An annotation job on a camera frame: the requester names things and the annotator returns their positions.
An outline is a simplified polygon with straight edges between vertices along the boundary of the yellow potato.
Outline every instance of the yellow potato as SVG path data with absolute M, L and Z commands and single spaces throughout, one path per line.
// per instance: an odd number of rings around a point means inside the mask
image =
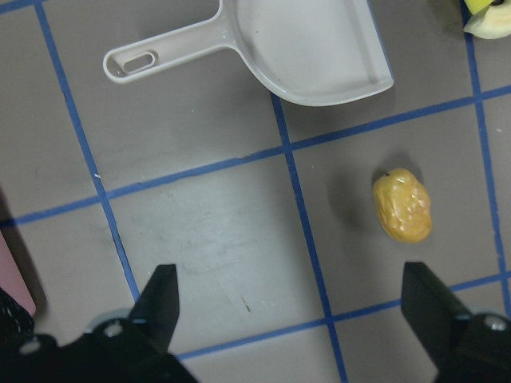
M 430 234 L 430 196 L 406 169 L 381 176 L 373 185 L 373 197 L 378 220 L 393 239 L 416 243 Z

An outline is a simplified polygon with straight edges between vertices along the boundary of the tiled floor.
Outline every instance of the tiled floor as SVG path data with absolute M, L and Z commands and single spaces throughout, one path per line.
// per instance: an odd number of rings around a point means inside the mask
M 61 344 L 177 265 L 170 351 L 204 383 L 419 382 L 399 310 L 422 260 L 469 306 L 511 314 L 510 38 L 458 0 L 371 0 L 395 84 L 345 105 L 272 96 L 232 51 L 116 85 L 104 54 L 217 0 L 0 1 L 0 228 Z M 388 237 L 371 182 L 409 168 L 422 243 Z

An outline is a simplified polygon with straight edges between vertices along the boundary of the yellow fruit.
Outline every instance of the yellow fruit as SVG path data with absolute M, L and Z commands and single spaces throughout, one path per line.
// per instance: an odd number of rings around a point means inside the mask
M 494 1 L 472 16 L 463 28 L 478 38 L 504 38 L 511 34 L 511 0 Z
M 483 8 L 489 6 L 493 0 L 465 0 L 465 4 L 471 14 L 476 14 Z
M 416 243 L 431 232 L 430 196 L 415 176 L 396 168 L 373 185 L 378 220 L 399 242 Z

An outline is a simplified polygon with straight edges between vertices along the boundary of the metal bolt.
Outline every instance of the metal bolt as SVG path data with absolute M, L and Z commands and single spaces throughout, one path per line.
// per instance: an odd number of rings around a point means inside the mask
M 495 315 L 486 315 L 485 325 L 487 325 L 493 331 L 505 331 L 508 328 L 506 321 Z
M 115 321 L 113 323 L 110 323 L 103 330 L 103 334 L 106 335 L 109 338 L 116 337 L 120 333 L 122 333 L 122 326 L 119 323 L 119 321 Z
M 21 355 L 30 355 L 31 353 L 35 353 L 40 348 L 40 341 L 36 337 L 33 337 L 19 348 L 19 353 Z

